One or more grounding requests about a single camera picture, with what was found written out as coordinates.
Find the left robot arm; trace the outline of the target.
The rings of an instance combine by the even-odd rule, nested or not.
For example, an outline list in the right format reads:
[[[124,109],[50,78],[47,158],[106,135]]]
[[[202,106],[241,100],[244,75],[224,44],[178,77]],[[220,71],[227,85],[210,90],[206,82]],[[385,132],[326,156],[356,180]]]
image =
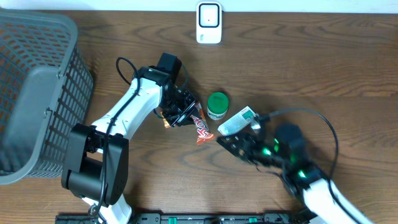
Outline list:
[[[175,81],[183,64],[163,53],[156,66],[134,69],[129,89],[92,125],[72,128],[62,171],[62,187],[89,204],[78,223],[128,223],[132,208],[123,192],[128,178],[129,142],[145,118],[161,108],[171,127],[193,124],[197,100]]]

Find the green lid jar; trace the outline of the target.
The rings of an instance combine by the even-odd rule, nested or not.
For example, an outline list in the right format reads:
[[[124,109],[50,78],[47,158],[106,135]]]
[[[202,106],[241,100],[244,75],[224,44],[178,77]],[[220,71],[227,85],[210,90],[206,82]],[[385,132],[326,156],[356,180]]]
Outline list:
[[[225,116],[229,108],[229,99],[222,92],[212,93],[207,100],[207,114],[213,120],[219,120]]]

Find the orange tissue pack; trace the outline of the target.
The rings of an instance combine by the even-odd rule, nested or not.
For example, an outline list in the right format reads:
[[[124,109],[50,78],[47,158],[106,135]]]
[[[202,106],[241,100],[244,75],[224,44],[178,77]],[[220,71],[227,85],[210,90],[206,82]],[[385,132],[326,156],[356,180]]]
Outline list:
[[[164,122],[164,127],[165,128],[170,128],[171,127],[171,125],[169,125],[169,122],[165,118],[162,118],[162,120]]]

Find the orange snack bar wrapper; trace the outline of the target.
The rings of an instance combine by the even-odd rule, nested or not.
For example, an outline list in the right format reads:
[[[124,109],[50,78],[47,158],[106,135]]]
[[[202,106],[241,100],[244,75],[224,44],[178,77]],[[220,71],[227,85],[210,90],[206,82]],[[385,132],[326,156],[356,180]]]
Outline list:
[[[193,123],[197,129],[198,146],[205,142],[214,140],[215,135],[210,132],[200,102],[195,103],[195,109],[193,110],[193,113],[190,115],[190,118],[193,120]]]

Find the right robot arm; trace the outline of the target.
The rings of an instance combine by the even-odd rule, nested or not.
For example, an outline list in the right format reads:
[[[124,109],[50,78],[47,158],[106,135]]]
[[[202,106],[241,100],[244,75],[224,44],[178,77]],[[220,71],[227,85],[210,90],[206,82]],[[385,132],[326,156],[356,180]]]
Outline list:
[[[293,218],[307,223],[372,223],[337,189],[329,176],[308,153],[300,128],[291,123],[275,128],[274,137],[239,132],[217,138],[233,156],[249,164],[276,167],[286,191],[303,203],[307,217]]]

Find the white green carton box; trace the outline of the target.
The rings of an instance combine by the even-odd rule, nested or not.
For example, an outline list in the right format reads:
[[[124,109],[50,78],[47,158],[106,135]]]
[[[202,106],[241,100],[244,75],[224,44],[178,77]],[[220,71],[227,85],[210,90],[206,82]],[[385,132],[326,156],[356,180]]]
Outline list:
[[[249,125],[255,115],[257,113],[251,107],[246,106],[223,124],[219,125],[218,131],[223,136],[236,134]]]

